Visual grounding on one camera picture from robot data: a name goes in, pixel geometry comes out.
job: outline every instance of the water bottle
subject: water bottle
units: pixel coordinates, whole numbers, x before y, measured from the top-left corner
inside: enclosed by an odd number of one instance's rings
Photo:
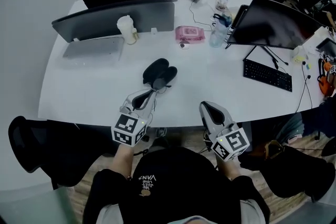
[[[211,47],[218,48],[223,44],[227,32],[232,24],[232,15],[231,12],[226,9],[221,16],[217,16],[215,18],[216,26],[211,33],[209,44]]]

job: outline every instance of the black t-shirt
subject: black t-shirt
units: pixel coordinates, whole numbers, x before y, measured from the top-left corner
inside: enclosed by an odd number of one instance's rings
[[[169,223],[190,216],[218,224],[240,223],[242,189],[215,170],[207,158],[186,148],[145,155],[130,181],[110,170],[99,173],[83,223],[96,223],[99,211],[108,204],[119,204],[124,223]],[[244,195],[258,202],[246,191]]]

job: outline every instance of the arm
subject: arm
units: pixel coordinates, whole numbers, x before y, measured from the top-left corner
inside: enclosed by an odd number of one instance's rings
[[[237,169],[237,166],[233,162],[233,160],[230,160],[228,162],[224,162],[220,157],[216,156],[216,161],[218,165],[218,171],[225,175],[227,178],[233,180],[236,177],[240,176],[240,172]]]
[[[126,179],[131,176],[134,149],[120,144],[113,158],[110,170],[123,175]]]

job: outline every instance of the clear plastic container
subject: clear plastic container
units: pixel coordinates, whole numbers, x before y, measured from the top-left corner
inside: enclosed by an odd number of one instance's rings
[[[225,37],[226,35],[223,35],[221,32],[215,30],[212,31],[209,41],[210,46],[214,48],[219,48],[223,44]]]
[[[227,32],[232,24],[232,15],[228,9],[222,13],[221,19],[216,19],[215,29],[212,31],[209,44],[211,47],[220,47],[227,35]]]
[[[224,11],[227,7],[227,3],[229,2],[229,0],[217,0],[216,3],[216,9],[219,11]]]

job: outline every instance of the glass jar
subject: glass jar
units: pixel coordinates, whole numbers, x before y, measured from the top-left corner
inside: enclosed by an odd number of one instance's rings
[[[224,11],[226,9],[229,0],[217,0],[216,9],[219,11]]]

